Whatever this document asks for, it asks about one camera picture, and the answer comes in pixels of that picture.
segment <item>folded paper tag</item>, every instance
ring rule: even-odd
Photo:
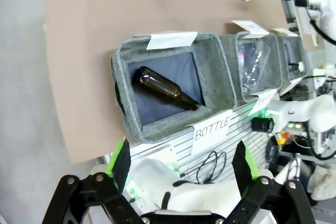
[[[286,94],[288,91],[290,91],[292,88],[294,88],[296,86],[296,84],[298,84],[301,80],[302,80],[302,77],[296,78],[296,79],[290,81],[290,85],[288,85],[284,89],[281,89],[280,95]]]
[[[151,34],[147,50],[189,47],[194,42],[196,36],[196,31]]]
[[[254,104],[254,107],[250,111],[249,116],[266,108],[267,104],[272,100],[276,92],[277,89],[267,89],[262,92],[252,94],[258,96],[258,101],[256,104]]]
[[[299,37],[299,35],[297,35],[296,33],[293,33],[292,31],[284,29],[284,28],[274,28],[273,31],[284,34],[288,37]]]
[[[242,29],[250,32],[249,35],[243,37],[244,39],[262,38],[263,36],[269,34],[268,31],[251,20],[232,20],[232,22],[240,26]]]
[[[188,125],[195,129],[192,155],[204,152],[225,139],[232,113],[232,110],[222,111],[203,121]]]

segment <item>brown table surface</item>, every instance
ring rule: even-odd
[[[47,0],[47,57],[60,126],[73,162],[113,152],[124,126],[110,56],[133,35],[227,33],[231,20],[287,27],[277,0]]]

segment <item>bolt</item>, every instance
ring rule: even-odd
[[[73,178],[68,178],[68,184],[71,185],[75,182],[75,180]]]
[[[145,223],[145,224],[150,224],[151,222],[150,222],[150,220],[148,219],[148,218],[146,218],[146,217],[143,217],[143,218],[141,218],[142,219],[142,221]]]
[[[216,224],[223,224],[224,223],[224,220],[223,219],[218,219],[216,220]]]
[[[293,182],[289,182],[289,188],[295,189],[296,185]]]
[[[101,174],[98,174],[97,176],[96,176],[96,181],[102,181],[104,179],[104,177],[103,177],[103,175],[101,175]]]
[[[262,182],[264,185],[268,185],[268,183],[269,183],[268,179],[266,179],[266,178],[262,178],[262,179],[261,179],[261,182]]]

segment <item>clear plastic packaging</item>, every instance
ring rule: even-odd
[[[244,93],[257,92],[271,48],[262,40],[238,43],[238,65]]]

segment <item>gray floor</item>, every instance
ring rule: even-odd
[[[45,50],[46,0],[0,0],[0,213],[8,224],[41,223],[72,165],[62,139]]]

